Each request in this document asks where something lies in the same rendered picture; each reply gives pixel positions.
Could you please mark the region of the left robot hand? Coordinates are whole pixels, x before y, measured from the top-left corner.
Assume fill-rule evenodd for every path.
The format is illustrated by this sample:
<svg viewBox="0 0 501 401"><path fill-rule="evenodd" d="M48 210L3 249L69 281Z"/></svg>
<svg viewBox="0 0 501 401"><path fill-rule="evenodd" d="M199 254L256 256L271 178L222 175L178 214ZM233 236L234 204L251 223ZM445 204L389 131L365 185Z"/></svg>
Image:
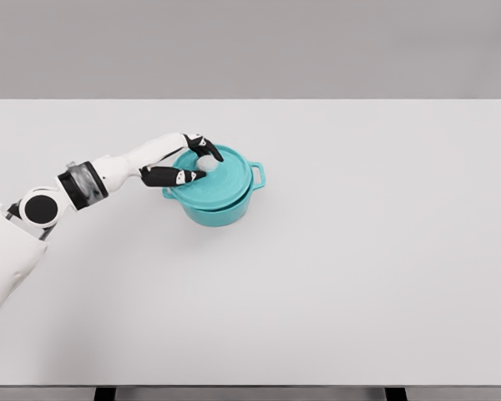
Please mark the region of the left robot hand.
<svg viewBox="0 0 501 401"><path fill-rule="evenodd" d="M203 135L181 133L167 134L150 141L139 152L139 173L147 187L176 187L206 177L201 170L182 170L158 166L158 163L181 150L191 150L198 157L211 155L216 161L224 159L218 149Z"/></svg>

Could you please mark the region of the teal pot lid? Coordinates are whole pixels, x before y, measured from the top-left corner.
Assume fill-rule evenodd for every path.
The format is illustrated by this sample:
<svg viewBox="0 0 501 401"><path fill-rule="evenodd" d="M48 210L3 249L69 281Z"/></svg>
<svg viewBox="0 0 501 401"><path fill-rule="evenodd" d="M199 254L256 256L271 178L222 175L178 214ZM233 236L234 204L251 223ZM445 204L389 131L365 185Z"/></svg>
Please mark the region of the teal pot lid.
<svg viewBox="0 0 501 401"><path fill-rule="evenodd" d="M163 189L166 199L201 210L216 210L240 199L251 182L247 160L230 147L218 145L224 161L206 173L206 177L173 188Z"/></svg>

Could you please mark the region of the teal pot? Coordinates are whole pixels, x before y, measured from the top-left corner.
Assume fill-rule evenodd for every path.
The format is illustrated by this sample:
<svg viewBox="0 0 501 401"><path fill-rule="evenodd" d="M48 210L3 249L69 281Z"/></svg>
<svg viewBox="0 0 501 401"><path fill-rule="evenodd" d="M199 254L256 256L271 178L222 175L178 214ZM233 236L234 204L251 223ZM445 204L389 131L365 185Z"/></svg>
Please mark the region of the teal pot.
<svg viewBox="0 0 501 401"><path fill-rule="evenodd" d="M248 161L251 168L251 181L245 194L235 202L223 206L220 209L208 211L195 209L188 205L183 205L175 199L169 199L177 201L183 208L185 214L194 222L202 226L218 227L227 226L236 221L238 221L246 212L251 203L251 197L255 190L258 190L266 185L266 174L264 166L260 162ZM205 173L212 171L219 164L216 160L207 161L203 158L187 157L187 155L182 155L175 162L175 167L184 170L189 170L193 167L197 170L204 171Z"/></svg>

